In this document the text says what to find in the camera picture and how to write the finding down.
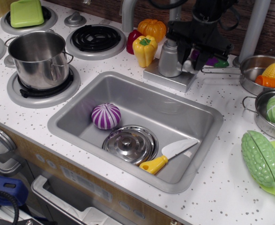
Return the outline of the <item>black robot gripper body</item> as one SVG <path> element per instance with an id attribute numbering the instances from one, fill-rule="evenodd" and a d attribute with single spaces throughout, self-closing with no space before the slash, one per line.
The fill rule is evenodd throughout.
<path id="1" fill-rule="evenodd" d="M 166 36 L 176 44 L 185 41 L 192 44 L 192 49 L 212 52 L 214 57 L 227 60 L 233 44 L 218 31 L 217 23 L 222 13 L 215 12 L 213 15 L 215 19 L 199 9 L 193 9 L 191 21 L 169 21 Z"/>

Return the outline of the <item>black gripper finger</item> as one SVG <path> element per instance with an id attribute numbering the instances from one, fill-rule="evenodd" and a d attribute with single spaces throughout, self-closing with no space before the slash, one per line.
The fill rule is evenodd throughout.
<path id="1" fill-rule="evenodd" d="M 200 71 L 205 66 L 207 61 L 210 58 L 214 57 L 214 54 L 212 52 L 199 51 L 199 50 L 196 50 L 196 52 L 198 53 L 198 56 L 196 57 L 194 62 L 194 70 Z"/>
<path id="2" fill-rule="evenodd" d="M 186 60 L 190 60 L 189 55 L 191 53 L 191 50 L 192 50 L 191 43 L 188 43 L 185 41 L 179 41 L 177 46 L 178 62 L 183 64 Z"/>

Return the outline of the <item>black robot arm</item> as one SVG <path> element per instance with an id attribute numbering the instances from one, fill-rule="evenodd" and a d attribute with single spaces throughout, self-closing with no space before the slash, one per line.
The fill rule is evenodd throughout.
<path id="1" fill-rule="evenodd" d="M 192 9 L 192 20 L 170 21 L 167 38 L 177 44 L 178 64 L 181 71 L 196 74 L 213 58 L 226 61 L 234 45 L 222 36 L 217 28 L 219 24 L 224 30 L 232 27 L 222 25 L 220 19 L 228 9 L 236 10 L 236 0 L 197 0 Z"/>

